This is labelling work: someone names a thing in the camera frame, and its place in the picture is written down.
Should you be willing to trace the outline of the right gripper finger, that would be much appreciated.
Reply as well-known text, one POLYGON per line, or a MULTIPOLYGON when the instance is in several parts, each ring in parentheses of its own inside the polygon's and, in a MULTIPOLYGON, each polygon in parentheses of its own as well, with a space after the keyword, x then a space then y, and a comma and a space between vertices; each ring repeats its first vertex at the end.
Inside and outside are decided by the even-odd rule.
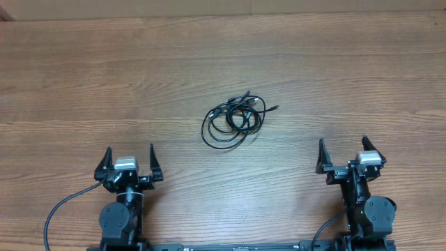
POLYGON ((315 172, 317 174, 326 174, 332 167, 333 164, 325 146, 325 141, 323 138, 320 138, 318 142, 318 160, 315 172))
POLYGON ((384 164, 387 162, 387 159, 384 157, 384 155, 372 144, 371 140, 364 135, 362 137, 362 146, 363 146, 363 151, 378 151, 378 153, 380 154, 381 158, 382 158, 382 162, 379 166, 383 167, 384 164))

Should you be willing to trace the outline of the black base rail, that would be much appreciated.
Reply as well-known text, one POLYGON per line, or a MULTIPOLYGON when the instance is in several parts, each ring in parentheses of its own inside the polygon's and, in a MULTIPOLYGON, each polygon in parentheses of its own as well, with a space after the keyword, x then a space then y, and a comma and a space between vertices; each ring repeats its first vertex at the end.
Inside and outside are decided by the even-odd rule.
POLYGON ((181 244, 145 244, 137 246, 97 246, 87 248, 87 251, 100 250, 150 250, 150 251, 310 251, 310 250, 342 250, 334 241, 316 241, 312 247, 309 240, 298 243, 262 243, 262 244, 231 244, 231 245, 181 245, 181 244))

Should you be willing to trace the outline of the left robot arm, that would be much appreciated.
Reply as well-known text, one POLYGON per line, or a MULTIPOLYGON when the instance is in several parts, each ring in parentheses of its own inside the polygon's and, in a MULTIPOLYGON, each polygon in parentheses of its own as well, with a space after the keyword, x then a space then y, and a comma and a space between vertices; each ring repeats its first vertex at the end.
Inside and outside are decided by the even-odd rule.
POLYGON ((152 250, 144 237, 144 191, 153 190, 164 176, 153 145, 150 145, 149 158, 151 174, 148 176, 139 175, 134 156, 112 160, 110 147, 96 167, 94 179, 116 195, 116 201, 106 205, 99 215, 100 250, 152 250))

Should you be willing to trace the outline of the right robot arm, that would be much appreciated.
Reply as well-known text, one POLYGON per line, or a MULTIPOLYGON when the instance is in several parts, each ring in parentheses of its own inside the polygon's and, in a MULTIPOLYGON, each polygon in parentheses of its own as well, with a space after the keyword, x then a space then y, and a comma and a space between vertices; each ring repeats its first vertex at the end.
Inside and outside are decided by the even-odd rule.
POLYGON ((326 175, 328 185, 341 188, 344 210, 330 218, 314 234, 312 250, 395 250, 394 241, 387 240, 392 233, 397 205, 388 197, 372 196, 368 183, 380 177, 386 158, 362 137, 363 150, 346 165, 332 164, 324 139, 318 142, 317 174, 326 175), (318 241, 321 232, 334 221, 346 216, 348 231, 338 233, 332 241, 318 241))

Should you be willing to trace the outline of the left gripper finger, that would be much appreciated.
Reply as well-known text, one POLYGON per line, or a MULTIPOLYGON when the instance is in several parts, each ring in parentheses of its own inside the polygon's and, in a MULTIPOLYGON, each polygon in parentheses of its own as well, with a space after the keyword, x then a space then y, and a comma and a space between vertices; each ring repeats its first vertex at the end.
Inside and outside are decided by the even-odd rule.
POLYGON ((95 168, 94 171, 94 179, 96 181, 104 181, 108 175, 110 170, 113 167, 112 163, 112 148, 110 146, 107 147, 107 150, 105 151, 105 154, 98 164, 98 166, 95 168))
POLYGON ((157 161, 154 146, 153 144, 150 144, 150 170, 152 171, 152 177, 154 182, 160 182, 164 180, 164 175, 162 173, 161 166, 159 162, 157 161))

